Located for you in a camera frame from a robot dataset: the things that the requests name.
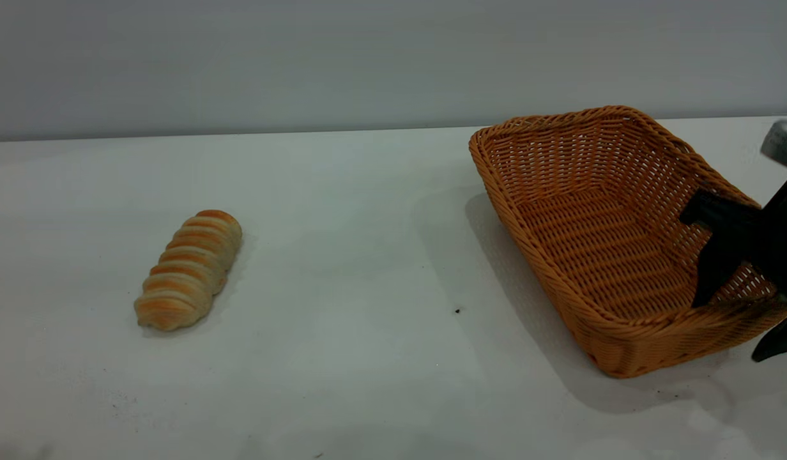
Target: woven basket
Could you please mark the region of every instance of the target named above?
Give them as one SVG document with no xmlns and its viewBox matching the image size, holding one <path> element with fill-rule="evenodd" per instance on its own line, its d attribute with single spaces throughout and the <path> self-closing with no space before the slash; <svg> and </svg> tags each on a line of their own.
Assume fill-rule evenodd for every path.
<svg viewBox="0 0 787 460">
<path fill-rule="evenodd" d="M 631 378 L 752 339 L 787 316 L 747 265 L 692 309 L 710 234 L 680 212 L 702 185 L 756 203 L 630 107 L 514 118 L 470 139 L 487 195 L 577 343 Z"/>
</svg>

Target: baked pastry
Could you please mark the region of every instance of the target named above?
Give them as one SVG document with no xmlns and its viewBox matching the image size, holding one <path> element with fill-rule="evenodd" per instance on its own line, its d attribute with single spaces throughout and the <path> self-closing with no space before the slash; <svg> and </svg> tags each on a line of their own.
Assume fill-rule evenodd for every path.
<svg viewBox="0 0 787 460">
<path fill-rule="evenodd" d="M 205 317 L 226 284 L 242 236 L 239 222 L 223 211 L 187 219 L 143 282 L 135 301 L 139 325 L 172 331 Z"/>
</svg>

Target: table surface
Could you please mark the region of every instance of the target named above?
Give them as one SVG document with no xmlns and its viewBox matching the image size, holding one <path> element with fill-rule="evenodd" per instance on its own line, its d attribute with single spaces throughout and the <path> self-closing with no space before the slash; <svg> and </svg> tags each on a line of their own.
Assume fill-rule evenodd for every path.
<svg viewBox="0 0 787 460">
<path fill-rule="evenodd" d="M 773 121 L 662 123 L 765 204 Z M 0 143 L 0 459 L 787 458 L 787 355 L 592 366 L 473 131 Z M 245 231 L 228 285 L 197 326 L 141 329 L 148 269 L 207 208 Z"/>
</svg>

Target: white wall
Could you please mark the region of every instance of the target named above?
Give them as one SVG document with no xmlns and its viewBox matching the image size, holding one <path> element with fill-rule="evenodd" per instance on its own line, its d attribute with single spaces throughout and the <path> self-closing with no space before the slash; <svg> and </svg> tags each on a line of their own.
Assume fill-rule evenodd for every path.
<svg viewBox="0 0 787 460">
<path fill-rule="evenodd" d="M 787 112 L 787 0 L 0 0 L 0 139 Z"/>
</svg>

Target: wicker basket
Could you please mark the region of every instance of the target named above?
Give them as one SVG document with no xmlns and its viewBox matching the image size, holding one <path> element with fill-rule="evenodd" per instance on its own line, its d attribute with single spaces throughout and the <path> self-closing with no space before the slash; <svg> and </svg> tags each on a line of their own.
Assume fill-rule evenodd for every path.
<svg viewBox="0 0 787 460">
<path fill-rule="evenodd" d="M 756 204 L 680 139 L 630 107 L 514 118 L 470 152 L 487 195 L 575 340 L 631 378 L 752 339 L 787 316 L 743 265 L 692 309 L 709 233 L 678 216 L 701 184 Z"/>
</svg>

